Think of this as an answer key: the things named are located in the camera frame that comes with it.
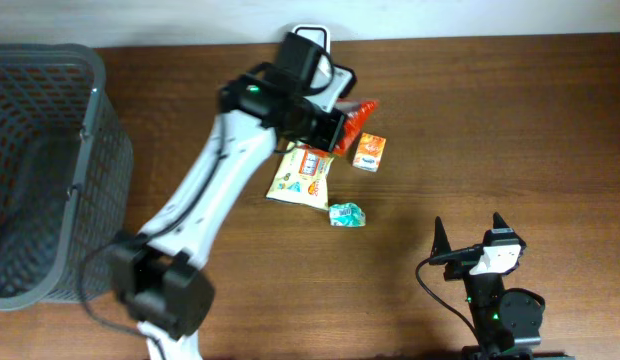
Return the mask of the red snack bag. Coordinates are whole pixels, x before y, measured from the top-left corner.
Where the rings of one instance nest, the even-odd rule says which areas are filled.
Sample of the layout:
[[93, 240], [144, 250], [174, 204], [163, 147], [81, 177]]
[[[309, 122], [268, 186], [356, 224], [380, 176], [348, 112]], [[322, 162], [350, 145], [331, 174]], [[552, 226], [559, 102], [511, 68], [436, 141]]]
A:
[[341, 111], [346, 119], [343, 123], [343, 137], [335, 145], [332, 153], [345, 156], [371, 114], [379, 106], [378, 100], [338, 100], [334, 109]]

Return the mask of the green tissue pack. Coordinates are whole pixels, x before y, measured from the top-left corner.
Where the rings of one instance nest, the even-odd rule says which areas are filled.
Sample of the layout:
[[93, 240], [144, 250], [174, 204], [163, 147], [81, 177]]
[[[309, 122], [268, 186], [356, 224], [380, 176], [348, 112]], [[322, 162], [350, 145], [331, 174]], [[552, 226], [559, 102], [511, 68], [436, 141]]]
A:
[[332, 226], [358, 228], [366, 225], [365, 213], [354, 203], [334, 204], [328, 213]]

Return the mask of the orange tissue pack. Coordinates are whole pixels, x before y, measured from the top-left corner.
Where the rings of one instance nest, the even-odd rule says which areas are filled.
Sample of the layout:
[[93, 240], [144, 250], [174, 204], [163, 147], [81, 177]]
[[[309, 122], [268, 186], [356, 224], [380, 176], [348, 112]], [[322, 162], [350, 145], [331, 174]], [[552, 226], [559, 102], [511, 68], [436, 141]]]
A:
[[352, 165], [358, 169], [377, 172], [385, 145], [385, 138], [363, 133], [359, 139]]

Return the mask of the yellow snack bag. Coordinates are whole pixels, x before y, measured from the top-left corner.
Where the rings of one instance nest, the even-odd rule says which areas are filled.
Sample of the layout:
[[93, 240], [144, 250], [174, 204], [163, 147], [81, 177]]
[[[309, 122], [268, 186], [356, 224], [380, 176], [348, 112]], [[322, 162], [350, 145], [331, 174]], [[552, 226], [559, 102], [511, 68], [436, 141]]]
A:
[[283, 156], [266, 198], [327, 211], [327, 177], [333, 160], [319, 150], [295, 148]]

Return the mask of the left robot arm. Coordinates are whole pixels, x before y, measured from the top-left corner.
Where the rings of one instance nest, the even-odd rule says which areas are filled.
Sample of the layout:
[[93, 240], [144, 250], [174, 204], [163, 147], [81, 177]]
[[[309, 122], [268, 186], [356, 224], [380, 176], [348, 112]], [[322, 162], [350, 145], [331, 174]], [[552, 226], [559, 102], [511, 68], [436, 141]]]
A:
[[219, 91], [218, 113], [197, 160], [164, 207], [110, 251], [116, 299], [136, 320], [152, 359], [197, 359], [197, 331], [215, 290], [203, 272], [216, 235], [280, 140], [332, 152], [346, 116], [335, 109], [356, 83], [334, 64], [330, 32], [298, 25], [263, 62]]

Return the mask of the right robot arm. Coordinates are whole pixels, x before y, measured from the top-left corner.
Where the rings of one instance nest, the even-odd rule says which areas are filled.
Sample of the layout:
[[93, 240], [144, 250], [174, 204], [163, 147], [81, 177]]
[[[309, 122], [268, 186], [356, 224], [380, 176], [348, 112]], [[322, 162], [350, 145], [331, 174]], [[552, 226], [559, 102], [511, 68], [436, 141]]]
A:
[[545, 299], [526, 289], [504, 286], [503, 277], [519, 266], [526, 242], [493, 214], [493, 225], [479, 244], [454, 250], [441, 218], [434, 223], [433, 246], [425, 263], [442, 266], [446, 281], [464, 283], [471, 313], [463, 321], [477, 340], [461, 351], [463, 359], [567, 359], [565, 353], [536, 353]]

